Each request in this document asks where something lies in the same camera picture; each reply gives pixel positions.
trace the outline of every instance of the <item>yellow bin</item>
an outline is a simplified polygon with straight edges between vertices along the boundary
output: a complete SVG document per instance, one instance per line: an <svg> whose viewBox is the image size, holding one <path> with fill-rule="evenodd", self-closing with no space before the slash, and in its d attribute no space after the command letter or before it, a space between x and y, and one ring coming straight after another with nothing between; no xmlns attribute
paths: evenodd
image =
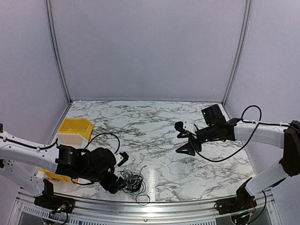
<svg viewBox="0 0 300 225"><path fill-rule="evenodd" d="M87 139L90 140L94 128L94 124L92 124L88 119L85 118L78 118L78 119L71 119L66 118L60 125L57 133L65 133L65 134L79 134ZM43 168L40 168L40 171L44 172L49 179L51 180L63 180L65 182L70 182L71 178L68 176L58 175L54 172L50 172Z"/></svg>
<svg viewBox="0 0 300 225"><path fill-rule="evenodd" d="M49 179L51 179L51 180L63 180L64 182L71 181L71 178L68 176L58 175L58 174L55 174L54 172L50 172L49 170L45 170L43 168L40 168L39 170L44 172L47 175L47 177L49 177Z"/></svg>
<svg viewBox="0 0 300 225"><path fill-rule="evenodd" d="M80 134L89 141L93 132L93 128L94 124L92 124L88 119L66 118L61 123L57 133Z"/></svg>

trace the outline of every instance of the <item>gray wall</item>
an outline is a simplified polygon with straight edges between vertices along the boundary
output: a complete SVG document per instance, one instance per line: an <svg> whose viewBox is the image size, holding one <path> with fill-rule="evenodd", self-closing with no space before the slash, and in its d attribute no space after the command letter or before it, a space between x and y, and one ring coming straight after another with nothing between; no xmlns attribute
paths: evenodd
<svg viewBox="0 0 300 225"><path fill-rule="evenodd" d="M241 64L226 108L239 117L251 104L262 109L266 122L300 120L300 1L255 0ZM258 119L253 110L246 115ZM269 167L283 151L249 144L247 151L257 172ZM299 224L300 176L273 189L284 225Z"/></svg>
<svg viewBox="0 0 300 225"><path fill-rule="evenodd" d="M4 129L21 138L47 143L66 106L44 1L2 0L0 122ZM0 224L5 225L19 187L4 177L0 180Z"/></svg>
<svg viewBox="0 0 300 225"><path fill-rule="evenodd" d="M72 99L221 101L244 0L53 1Z"/></svg>

